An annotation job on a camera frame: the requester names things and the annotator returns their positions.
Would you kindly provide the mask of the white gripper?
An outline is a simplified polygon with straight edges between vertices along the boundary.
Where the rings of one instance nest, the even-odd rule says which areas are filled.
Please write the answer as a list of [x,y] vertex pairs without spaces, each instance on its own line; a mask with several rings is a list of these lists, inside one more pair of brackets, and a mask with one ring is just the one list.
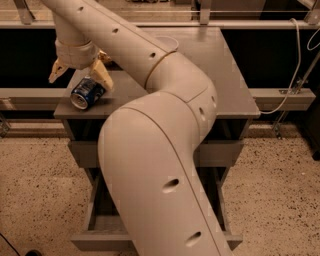
[[82,70],[89,67],[89,76],[101,84],[107,91],[113,90],[113,80],[103,62],[97,59],[99,48],[92,42],[72,46],[55,41],[57,59],[52,66],[49,82],[54,83],[68,68]]

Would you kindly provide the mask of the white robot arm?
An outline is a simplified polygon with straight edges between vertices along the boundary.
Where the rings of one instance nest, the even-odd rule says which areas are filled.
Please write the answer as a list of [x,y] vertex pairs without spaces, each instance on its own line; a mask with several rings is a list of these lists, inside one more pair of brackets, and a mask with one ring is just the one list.
[[193,155],[216,119],[211,79],[184,55],[95,0],[42,0],[53,13],[59,57],[82,68],[92,43],[147,90],[101,128],[103,178],[139,256],[234,256]]

